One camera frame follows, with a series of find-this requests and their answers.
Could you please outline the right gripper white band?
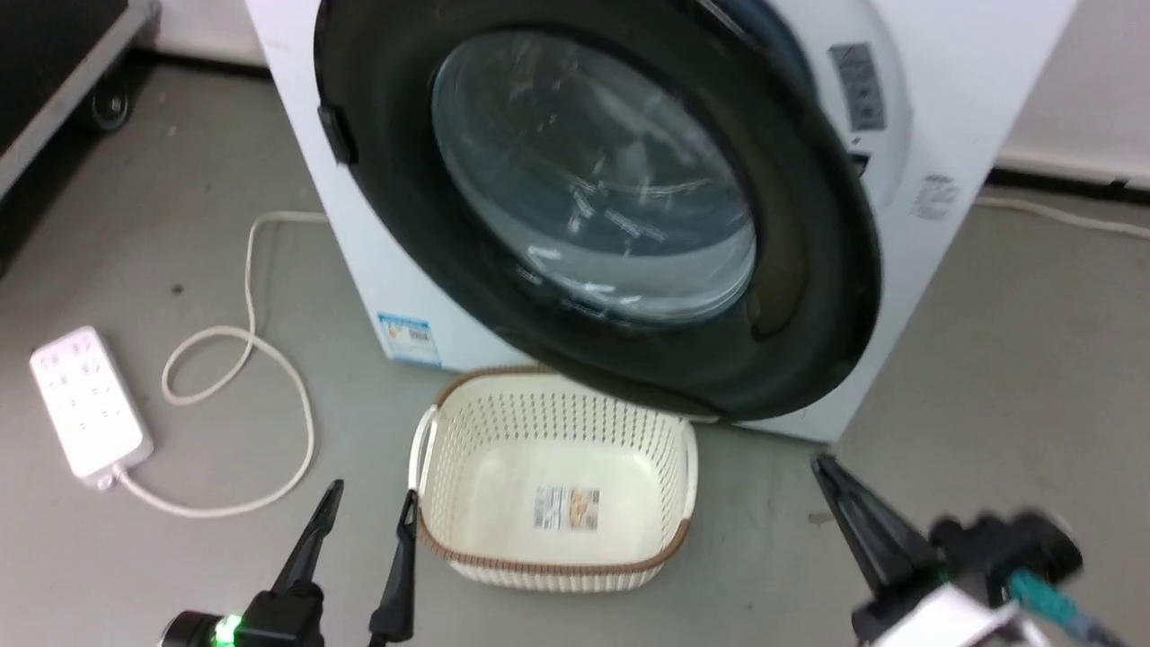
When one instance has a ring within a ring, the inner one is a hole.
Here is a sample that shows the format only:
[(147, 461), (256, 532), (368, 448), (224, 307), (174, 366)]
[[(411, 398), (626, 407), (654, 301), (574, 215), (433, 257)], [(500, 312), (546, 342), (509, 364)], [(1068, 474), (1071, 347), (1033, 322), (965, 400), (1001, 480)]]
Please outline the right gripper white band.
[(927, 537), (836, 456), (810, 465), (871, 590), (852, 611), (857, 647), (1052, 647), (1010, 592), (1017, 569), (949, 573)]

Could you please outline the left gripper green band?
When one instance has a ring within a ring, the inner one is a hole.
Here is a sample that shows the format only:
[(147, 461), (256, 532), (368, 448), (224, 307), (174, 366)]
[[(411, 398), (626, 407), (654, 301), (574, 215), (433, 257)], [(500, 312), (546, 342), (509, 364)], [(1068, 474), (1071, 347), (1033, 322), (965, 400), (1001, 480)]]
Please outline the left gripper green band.
[[(344, 488), (344, 479), (329, 484), (271, 590), (258, 593), (238, 615), (182, 611), (162, 631), (162, 647), (325, 647), (324, 594), (314, 584), (314, 572)], [(417, 492), (409, 490), (394, 529), (397, 545), (385, 590), (368, 622), (368, 647), (406, 644), (414, 636), (417, 513)]]

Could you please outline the black round washer door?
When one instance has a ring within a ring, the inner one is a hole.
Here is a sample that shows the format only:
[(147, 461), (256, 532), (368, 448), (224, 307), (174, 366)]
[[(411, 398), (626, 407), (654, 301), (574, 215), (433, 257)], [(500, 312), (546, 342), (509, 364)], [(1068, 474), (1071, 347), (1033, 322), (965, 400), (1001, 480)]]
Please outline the black round washer door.
[(854, 165), (723, 0), (321, 0), (320, 115), (386, 232), (554, 371), (719, 421), (845, 382), (877, 319)]

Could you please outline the white front-load washing machine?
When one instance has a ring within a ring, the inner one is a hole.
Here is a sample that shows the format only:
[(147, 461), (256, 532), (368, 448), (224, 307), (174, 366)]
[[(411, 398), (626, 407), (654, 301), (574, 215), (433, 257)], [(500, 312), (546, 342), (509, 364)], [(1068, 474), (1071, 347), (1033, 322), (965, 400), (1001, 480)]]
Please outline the white front-load washing machine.
[[(615, 398), (687, 419), (837, 442), (923, 300), (1076, 0), (723, 1), (735, 3), (742, 22), (765, 34), (762, 48), (793, 56), (793, 70), (812, 85), (818, 106), (845, 145), (879, 237), (876, 324), (845, 382), (798, 411), (719, 421)], [(322, 128), (314, 63), (321, 0), (243, 3), (378, 342), (376, 313), (385, 311), (428, 321), (444, 371), (535, 365), (576, 382), (509, 347), (453, 303), (386, 232), (348, 169), (334, 156)], [(828, 54), (830, 46), (843, 43), (871, 43), (885, 130), (850, 128)]]

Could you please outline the product label sticker in basket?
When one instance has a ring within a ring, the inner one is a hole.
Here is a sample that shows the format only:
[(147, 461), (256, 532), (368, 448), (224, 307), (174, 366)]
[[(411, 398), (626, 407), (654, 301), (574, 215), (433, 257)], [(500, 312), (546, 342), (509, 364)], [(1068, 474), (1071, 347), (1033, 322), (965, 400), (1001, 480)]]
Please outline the product label sticker in basket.
[(543, 531), (598, 529), (600, 490), (543, 484), (535, 487), (532, 527)]

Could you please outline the cream perforated laundry basket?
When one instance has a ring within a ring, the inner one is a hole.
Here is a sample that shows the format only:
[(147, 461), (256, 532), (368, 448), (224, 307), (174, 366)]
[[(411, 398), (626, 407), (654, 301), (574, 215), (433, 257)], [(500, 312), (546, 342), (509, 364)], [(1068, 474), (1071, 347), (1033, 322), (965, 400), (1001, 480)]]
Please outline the cream perforated laundry basket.
[[(417, 423), (417, 533), (457, 573), (507, 590), (628, 592), (685, 544), (693, 423), (535, 365), (461, 373)], [(535, 487), (600, 490), (598, 529), (532, 527)]]

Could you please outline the blue energy label sticker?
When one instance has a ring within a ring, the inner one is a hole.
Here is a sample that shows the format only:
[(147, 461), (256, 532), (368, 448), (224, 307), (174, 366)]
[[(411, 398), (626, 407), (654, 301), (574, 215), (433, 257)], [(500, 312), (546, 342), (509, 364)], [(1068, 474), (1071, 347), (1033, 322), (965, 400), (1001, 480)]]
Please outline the blue energy label sticker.
[(442, 359), (428, 321), (376, 313), (379, 341), (386, 356), (400, 363), (442, 368)]

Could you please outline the white power strip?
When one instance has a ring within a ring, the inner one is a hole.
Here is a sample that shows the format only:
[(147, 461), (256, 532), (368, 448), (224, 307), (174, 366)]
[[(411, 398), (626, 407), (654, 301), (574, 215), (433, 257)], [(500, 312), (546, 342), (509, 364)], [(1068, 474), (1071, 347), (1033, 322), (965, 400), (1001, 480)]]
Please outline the white power strip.
[(82, 326), (37, 348), (29, 368), (70, 472), (107, 491), (150, 459), (155, 442), (102, 336)]

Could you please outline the grey instruction sticker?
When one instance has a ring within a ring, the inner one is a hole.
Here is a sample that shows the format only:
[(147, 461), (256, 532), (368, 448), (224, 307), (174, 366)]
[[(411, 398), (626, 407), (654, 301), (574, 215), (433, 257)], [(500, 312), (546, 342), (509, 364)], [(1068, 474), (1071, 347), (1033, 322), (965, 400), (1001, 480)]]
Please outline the grey instruction sticker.
[(857, 132), (885, 130), (888, 126), (885, 102), (871, 43), (833, 45), (828, 54), (845, 95), (851, 130)]

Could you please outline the black caster wheel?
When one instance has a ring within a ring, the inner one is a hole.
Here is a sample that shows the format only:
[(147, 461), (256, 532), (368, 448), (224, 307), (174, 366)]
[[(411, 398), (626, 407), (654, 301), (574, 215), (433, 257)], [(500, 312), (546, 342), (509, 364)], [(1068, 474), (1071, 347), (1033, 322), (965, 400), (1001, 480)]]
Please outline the black caster wheel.
[(110, 134), (126, 124), (131, 108), (130, 97), (118, 82), (102, 80), (87, 94), (82, 116), (99, 134)]

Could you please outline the black grey rolling cart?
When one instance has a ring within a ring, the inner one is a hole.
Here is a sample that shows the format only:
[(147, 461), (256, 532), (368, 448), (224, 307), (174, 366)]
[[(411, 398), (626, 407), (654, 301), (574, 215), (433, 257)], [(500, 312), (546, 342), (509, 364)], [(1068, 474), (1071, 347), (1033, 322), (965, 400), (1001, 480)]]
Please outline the black grey rolling cart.
[(0, 201), (155, 21), (159, 0), (0, 0)]

